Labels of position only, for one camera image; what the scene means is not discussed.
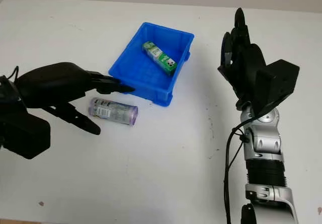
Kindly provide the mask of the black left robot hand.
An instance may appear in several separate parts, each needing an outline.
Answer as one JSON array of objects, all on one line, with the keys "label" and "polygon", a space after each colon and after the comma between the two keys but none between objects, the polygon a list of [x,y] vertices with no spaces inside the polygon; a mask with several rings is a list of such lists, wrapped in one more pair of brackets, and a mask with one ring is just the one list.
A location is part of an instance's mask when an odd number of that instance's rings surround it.
[{"label": "black left robot hand", "polygon": [[95,89],[100,94],[129,93],[135,89],[119,79],[84,70],[71,62],[60,62],[29,71],[15,80],[27,108],[40,108],[91,134],[101,129],[78,112],[71,101]]}]

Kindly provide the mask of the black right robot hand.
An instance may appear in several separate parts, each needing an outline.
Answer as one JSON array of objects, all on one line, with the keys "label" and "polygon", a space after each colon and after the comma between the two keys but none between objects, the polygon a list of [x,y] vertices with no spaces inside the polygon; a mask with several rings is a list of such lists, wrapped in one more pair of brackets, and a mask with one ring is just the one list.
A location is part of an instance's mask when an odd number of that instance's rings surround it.
[{"label": "black right robot hand", "polygon": [[244,12],[238,8],[234,28],[223,36],[218,67],[238,98],[237,110],[241,111],[253,101],[256,71],[263,65],[263,55],[259,47],[251,43]]}]

